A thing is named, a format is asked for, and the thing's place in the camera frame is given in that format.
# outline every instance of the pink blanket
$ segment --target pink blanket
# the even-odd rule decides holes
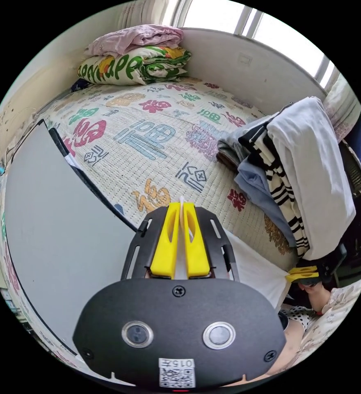
[[[142,46],[160,45],[176,48],[183,39],[183,31],[171,26],[140,25],[95,39],[85,51],[89,56],[117,57]]]

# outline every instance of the polka dot clothing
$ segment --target polka dot clothing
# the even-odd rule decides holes
[[[282,309],[283,312],[289,319],[298,321],[304,327],[304,332],[307,330],[312,317],[315,315],[313,309],[308,309],[305,307],[294,307],[289,310]]]

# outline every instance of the green printed pillow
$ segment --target green printed pillow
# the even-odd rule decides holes
[[[183,67],[190,57],[183,48],[147,46],[116,58],[90,57],[79,66],[78,76],[102,85],[146,85],[185,74]]]

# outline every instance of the person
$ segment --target person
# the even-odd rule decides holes
[[[303,284],[298,284],[298,286],[301,290],[307,292],[312,309],[298,306],[283,308],[281,310],[281,312],[288,317],[288,325],[284,331],[286,344],[270,370],[266,374],[252,380],[247,380],[247,377],[244,375],[242,380],[226,385],[225,387],[243,385],[257,380],[266,379],[284,371],[290,361],[295,357],[301,346],[302,337],[304,336],[311,319],[316,316],[316,314],[322,313],[322,309],[328,303],[331,295],[331,293],[324,288],[321,282],[313,286],[305,286]]]

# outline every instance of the wall outlet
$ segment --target wall outlet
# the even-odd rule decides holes
[[[250,56],[245,55],[244,53],[240,53],[238,55],[238,64],[242,66],[250,66],[252,58]]]

